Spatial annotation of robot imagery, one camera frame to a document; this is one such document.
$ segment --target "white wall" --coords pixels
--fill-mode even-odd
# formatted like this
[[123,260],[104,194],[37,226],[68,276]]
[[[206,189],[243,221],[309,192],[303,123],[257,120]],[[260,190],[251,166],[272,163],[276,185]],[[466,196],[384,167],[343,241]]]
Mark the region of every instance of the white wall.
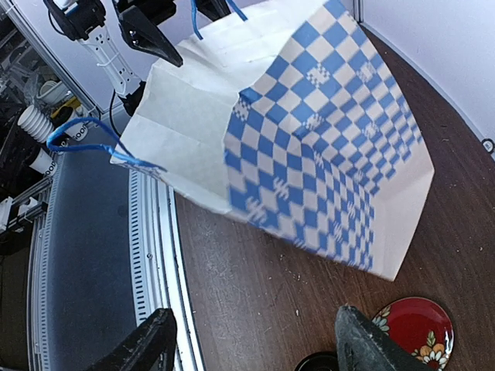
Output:
[[[52,52],[60,63],[70,72],[84,91],[97,102],[100,108],[107,110],[110,103],[112,86],[105,73],[96,66],[93,57],[78,43],[71,42],[64,36],[57,34],[48,21],[48,13],[43,0],[13,0],[24,18],[32,25],[32,28],[43,39],[46,47]],[[148,76],[154,56],[140,53],[129,48],[122,40],[118,28],[117,16],[113,10],[112,0],[102,0],[107,9],[107,26],[114,42],[117,44],[122,56],[128,61],[130,67],[143,80]],[[260,0],[235,0],[240,7],[260,2]],[[342,0],[343,4],[352,9],[353,0]],[[191,23],[190,1],[176,0],[177,13],[160,25],[160,29],[172,43],[178,43],[193,33]],[[209,21],[198,13],[198,26],[202,27]]]
[[480,138],[495,138],[494,14],[494,0],[364,0],[364,23],[424,71]]

